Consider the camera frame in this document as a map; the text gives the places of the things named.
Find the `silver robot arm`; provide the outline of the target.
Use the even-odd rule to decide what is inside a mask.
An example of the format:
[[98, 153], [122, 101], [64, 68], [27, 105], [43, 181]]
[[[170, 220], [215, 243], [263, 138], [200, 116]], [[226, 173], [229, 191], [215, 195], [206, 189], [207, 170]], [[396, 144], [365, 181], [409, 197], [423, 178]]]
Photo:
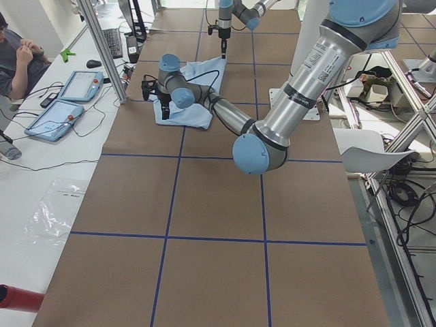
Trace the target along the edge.
[[235, 16], [246, 28], [253, 31], [259, 25], [261, 17], [277, 2], [277, 0], [261, 0], [256, 2], [252, 8], [248, 8], [242, 1], [219, 1], [218, 19], [214, 25], [208, 26], [208, 34], [211, 35], [213, 30], [218, 30], [222, 59], [226, 58], [227, 40], [231, 37], [232, 17]]
[[244, 173], [259, 175], [277, 169], [288, 158], [292, 132], [348, 59], [360, 52], [396, 47], [402, 7], [402, 1], [330, 1], [318, 40], [279, 89], [262, 120], [247, 116], [212, 87], [187, 82], [174, 54], [165, 54], [159, 61], [158, 97], [178, 108], [200, 104], [215, 114], [238, 136], [232, 155]]

